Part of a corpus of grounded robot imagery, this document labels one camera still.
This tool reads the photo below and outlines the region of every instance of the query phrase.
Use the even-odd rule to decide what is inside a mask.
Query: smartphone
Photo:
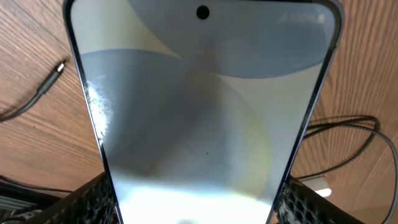
[[[343,28],[335,1],[68,0],[121,223],[269,223]]]

